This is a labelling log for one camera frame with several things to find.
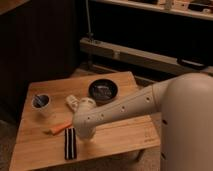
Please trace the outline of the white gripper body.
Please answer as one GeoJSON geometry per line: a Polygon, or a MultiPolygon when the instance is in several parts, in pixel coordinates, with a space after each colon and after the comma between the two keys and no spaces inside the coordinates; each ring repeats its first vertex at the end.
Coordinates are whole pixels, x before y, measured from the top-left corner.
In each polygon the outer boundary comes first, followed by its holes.
{"type": "Polygon", "coordinates": [[[96,129],[86,129],[76,132],[76,135],[81,141],[87,142],[90,141],[96,133],[96,129]]]}

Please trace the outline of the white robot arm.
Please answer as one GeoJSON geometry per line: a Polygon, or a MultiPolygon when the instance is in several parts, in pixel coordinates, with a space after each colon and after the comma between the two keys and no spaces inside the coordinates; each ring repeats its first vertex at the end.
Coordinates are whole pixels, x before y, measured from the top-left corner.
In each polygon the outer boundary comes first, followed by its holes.
{"type": "Polygon", "coordinates": [[[149,85],[91,110],[78,109],[73,125],[90,139],[99,125],[161,114],[161,171],[213,171],[213,77],[188,73],[149,85]]]}

